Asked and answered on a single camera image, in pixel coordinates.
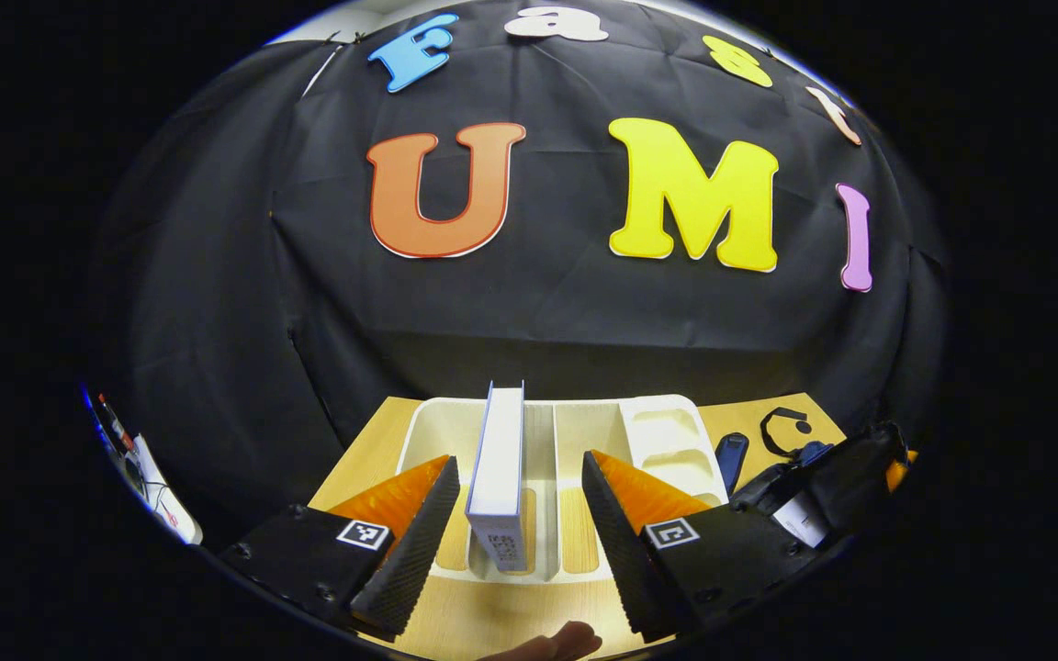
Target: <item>white plastic tray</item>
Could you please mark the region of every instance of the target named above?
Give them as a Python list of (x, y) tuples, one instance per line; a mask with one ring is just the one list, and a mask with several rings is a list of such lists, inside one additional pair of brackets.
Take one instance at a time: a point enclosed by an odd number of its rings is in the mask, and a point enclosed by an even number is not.
[[(484, 400), (430, 399), (415, 410), (395, 473), (437, 456), (456, 456), (459, 483), (470, 484), (484, 418)], [(430, 573), (457, 581), (542, 585), (612, 577), (602, 543), (592, 535), (597, 566), (570, 573), (563, 567), (559, 494), (582, 489), (582, 456), (588, 448), (630, 462), (710, 506), (726, 503), (726, 486), (713, 444), (696, 406), (680, 394), (622, 400), (526, 401), (525, 470), (522, 489), (534, 497), (534, 562), (530, 573), (496, 570), (474, 535), (468, 534), (467, 568), (433, 564)]]

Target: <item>black fabric backdrop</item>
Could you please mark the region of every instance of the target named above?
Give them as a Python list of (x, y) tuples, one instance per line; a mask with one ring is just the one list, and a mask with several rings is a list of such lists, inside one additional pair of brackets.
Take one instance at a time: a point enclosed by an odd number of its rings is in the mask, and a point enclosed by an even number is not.
[[(504, 24), (525, 5), (436, 10), (332, 59), (332, 43), (264, 47), (138, 159), (101, 223), (89, 327), (104, 346), (86, 377), (188, 506), (249, 530), (306, 501), (386, 397), (482, 398), (489, 380), (525, 380), (530, 399), (807, 392), (847, 433), (878, 415), (924, 446), (949, 258), (935, 207), (888, 140), (849, 112), (864, 136), (850, 145), (806, 93), (817, 84), (751, 47), (772, 87), (723, 72), (700, 37), (737, 40), (687, 18), (579, 0), (608, 40), (515, 40)], [(445, 11), (459, 17), (449, 63), (387, 93), (389, 73), (366, 56)], [(706, 171), (734, 140), (777, 155), (776, 272), (683, 247), (613, 255), (630, 178), (608, 124), (635, 116), (675, 126)], [(457, 259), (387, 252), (370, 229), (365, 153), (440, 136), (420, 204), (452, 218), (470, 171), (456, 131), (485, 122), (528, 130), (499, 234)], [(869, 293), (839, 283), (836, 183), (873, 207)]]
[[(0, 7), (0, 658), (353, 657), (165, 535), (75, 388), (109, 194), (205, 80), (322, 8)], [(942, 452), (847, 561), (692, 657), (1058, 658), (1058, 3), (729, 13), (898, 143), (957, 269)]]

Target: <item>wooden table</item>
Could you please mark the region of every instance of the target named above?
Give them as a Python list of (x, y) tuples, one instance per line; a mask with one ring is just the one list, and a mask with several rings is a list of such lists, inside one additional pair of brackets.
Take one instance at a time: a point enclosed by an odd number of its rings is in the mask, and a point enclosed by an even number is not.
[[(312, 495), (310, 507), (329, 510), (393, 477), (399, 465), (408, 424), (420, 403), (399, 398), (383, 402), (321, 489)], [(738, 485), (745, 484), (769, 465), (784, 461), (763, 446), (759, 427), (761, 419), (778, 406), (806, 414), (811, 427), (810, 435), (801, 435), (795, 429), (794, 421), (783, 418), (771, 420), (769, 434), (778, 439), (782, 448), (802, 447), (807, 440), (837, 443), (844, 438), (843, 432), (805, 393), (697, 407), (713, 447), (730, 432), (741, 432), (750, 439)], [(461, 486), (456, 513), (441, 543), (441, 555), (446, 551), (445, 547), (461, 545), (467, 537), (467, 519), (462, 518), (462, 507), (459, 507), (466, 499), (467, 485)], [(584, 524), (571, 521), (570, 525)], [(631, 632), (614, 581), (505, 585), (453, 581), (431, 574), (412, 612), (407, 630), (397, 637), (394, 644), (363, 637), (383, 647), (419, 657), (471, 661), (515, 647), (532, 637), (552, 636), (567, 620), (590, 624), (596, 635), (603, 639), (596, 658), (650, 647), (643, 643), (642, 637)], [(654, 644), (667, 643), (672, 638)]]

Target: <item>wooden surface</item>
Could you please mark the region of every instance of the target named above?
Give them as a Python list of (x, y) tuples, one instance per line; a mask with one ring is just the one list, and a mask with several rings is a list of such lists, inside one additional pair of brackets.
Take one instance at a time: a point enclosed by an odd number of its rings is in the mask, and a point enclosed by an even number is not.
[[(382, 403), (373, 418), (345, 456), (329, 473), (310, 507), (329, 510), (369, 486), (393, 477), (399, 465), (403, 440), (406, 439), (417, 400), (390, 398)], [(774, 419), (769, 432), (782, 448), (802, 447), (806, 441), (839, 442), (843, 433), (804, 393), (785, 398), (759, 400), (729, 405), (698, 407), (709, 439), (716, 447), (730, 432), (741, 432), (750, 440), (738, 486), (768, 465), (782, 461), (762, 444), (761, 419), (777, 406), (785, 406), (807, 415), (810, 434), (795, 429), (792, 420)], [(438, 564), (450, 569), (464, 569), (464, 548), (470, 534), (463, 503), (468, 486), (461, 484), (452, 518), (438, 549)], [(585, 506), (581, 489), (564, 490), (562, 499), (563, 535), (562, 562), (568, 572), (597, 568), (596, 530)], [(570, 545), (569, 540), (584, 544)], [(633, 635), (623, 614), (614, 581), (555, 583), (555, 585), (507, 585), (454, 581), (441, 576), (427, 577), (419, 602), (416, 603), (407, 630), (394, 644), (364, 637), (383, 647), (390, 647), (437, 660), (471, 661), (501, 649), (515, 647), (532, 637), (552, 636), (567, 620), (590, 624), (603, 645), (592, 658), (615, 656), (642, 647), (642, 637)], [(668, 639), (656, 641), (662, 644)]]

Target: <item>book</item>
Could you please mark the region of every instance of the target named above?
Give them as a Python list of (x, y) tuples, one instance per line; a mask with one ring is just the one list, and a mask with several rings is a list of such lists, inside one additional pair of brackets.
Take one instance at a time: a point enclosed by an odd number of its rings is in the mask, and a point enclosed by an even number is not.
[(524, 381), (515, 388), (496, 388), (494, 382), (489, 382), (476, 463), (468, 491), (468, 522), (500, 572), (528, 569), (525, 534), (521, 527), (525, 401)]

